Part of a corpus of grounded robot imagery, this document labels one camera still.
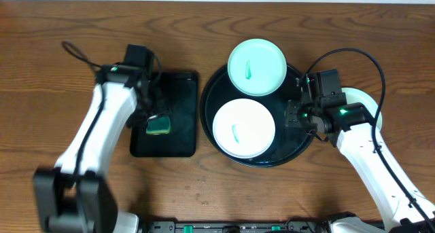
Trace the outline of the green yellow sponge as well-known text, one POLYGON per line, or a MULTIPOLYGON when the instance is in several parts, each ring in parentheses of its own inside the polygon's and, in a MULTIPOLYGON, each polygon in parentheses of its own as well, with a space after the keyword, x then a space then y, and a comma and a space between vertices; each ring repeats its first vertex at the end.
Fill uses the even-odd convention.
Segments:
POLYGON ((171 131, 171 119, 169 116, 162 116, 150 120, 147 123, 147 135, 166 135, 171 131))

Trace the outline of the white plate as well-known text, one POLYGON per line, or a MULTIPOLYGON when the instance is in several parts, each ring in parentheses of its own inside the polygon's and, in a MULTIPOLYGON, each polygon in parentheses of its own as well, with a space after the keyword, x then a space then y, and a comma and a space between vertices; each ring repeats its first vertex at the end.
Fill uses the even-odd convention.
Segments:
POLYGON ((262 155, 275 138, 275 121, 258 101, 238 98, 220 107, 213 119, 215 142, 225 154, 241 159, 262 155))

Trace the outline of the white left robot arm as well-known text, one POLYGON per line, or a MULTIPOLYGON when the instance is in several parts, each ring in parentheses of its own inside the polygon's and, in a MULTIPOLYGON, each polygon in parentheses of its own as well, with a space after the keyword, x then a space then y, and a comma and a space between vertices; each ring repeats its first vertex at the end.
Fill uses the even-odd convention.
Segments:
POLYGON ((103 65, 80 129, 53 168, 33 175, 44 232, 142 232, 137 214, 121 211, 107 174, 122 129, 157 118, 145 106, 162 72, 152 67, 103 65))

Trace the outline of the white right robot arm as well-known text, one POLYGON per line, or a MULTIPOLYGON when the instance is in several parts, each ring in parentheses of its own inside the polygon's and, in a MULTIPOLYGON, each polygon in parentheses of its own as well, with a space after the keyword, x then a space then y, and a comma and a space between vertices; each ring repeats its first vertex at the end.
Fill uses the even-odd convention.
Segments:
POLYGON ((386 232, 433 232, 434 203, 398 164, 361 103, 316 107, 288 101, 285 123, 309 135, 321 132, 356 170, 374 200, 386 232))

